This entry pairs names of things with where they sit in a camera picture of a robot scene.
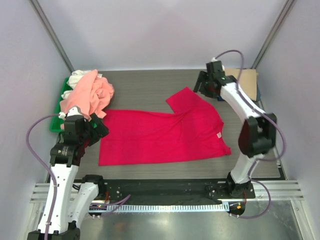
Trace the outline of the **green plastic bin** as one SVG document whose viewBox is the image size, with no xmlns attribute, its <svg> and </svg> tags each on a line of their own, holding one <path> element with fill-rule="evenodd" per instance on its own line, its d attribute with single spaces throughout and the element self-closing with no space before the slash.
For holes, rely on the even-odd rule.
<svg viewBox="0 0 320 240">
<path fill-rule="evenodd" d="M 57 104 L 56 104 L 55 109 L 54 109 L 54 114 L 59 114 L 59 112 L 61 111 L 60 102 L 63 100 L 62 94 L 65 91 L 72 90 L 72 88 L 67 84 L 68 80 L 69 80 L 69 77 L 66 77 L 63 80 L 63 84 L 62 84 L 60 93 L 58 95 Z M 64 122 L 64 120 L 59 118 L 58 116 L 52 117 L 52 120 L 51 120 L 51 123 L 50 123 L 50 126 L 49 126 L 49 130 L 52 133 L 60 133 L 62 131 L 61 125 L 63 124 L 63 122 Z"/>
</svg>

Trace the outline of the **magenta t shirt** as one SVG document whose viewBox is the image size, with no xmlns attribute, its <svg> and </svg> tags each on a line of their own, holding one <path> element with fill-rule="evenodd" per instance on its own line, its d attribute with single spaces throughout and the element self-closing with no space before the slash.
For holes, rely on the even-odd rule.
<svg viewBox="0 0 320 240">
<path fill-rule="evenodd" d="M 232 153 L 216 109 L 188 87 L 166 100 L 171 113 L 108 109 L 109 134 L 100 141 L 99 166 L 164 164 Z"/>
</svg>

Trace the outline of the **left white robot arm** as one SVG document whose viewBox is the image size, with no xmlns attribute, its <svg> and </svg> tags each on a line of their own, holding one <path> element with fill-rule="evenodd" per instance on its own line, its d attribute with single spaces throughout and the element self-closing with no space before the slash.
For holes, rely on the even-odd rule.
<svg viewBox="0 0 320 240">
<path fill-rule="evenodd" d="M 86 147 L 108 135 L 102 119 L 92 114 L 88 122 L 80 113 L 68 113 L 61 132 L 63 141 L 50 151 L 49 191 L 44 212 L 36 230 L 27 235 L 29 240 L 78 240 L 80 226 L 92 201 L 101 200 L 106 185 L 101 175 L 85 175 L 73 202 L 71 192 Z"/>
</svg>

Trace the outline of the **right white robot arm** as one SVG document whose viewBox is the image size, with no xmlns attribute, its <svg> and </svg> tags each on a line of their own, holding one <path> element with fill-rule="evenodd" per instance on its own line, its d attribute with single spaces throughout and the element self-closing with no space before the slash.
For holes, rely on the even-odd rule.
<svg viewBox="0 0 320 240">
<path fill-rule="evenodd" d="M 242 198 L 250 189 L 251 176 L 257 164 L 275 146 L 277 117 L 256 106 L 236 78 L 226 75 L 222 62 L 216 59 L 206 64 L 206 71 L 199 73 L 193 91 L 212 99 L 221 97 L 242 122 L 238 138 L 240 154 L 225 184 L 229 197 Z"/>
</svg>

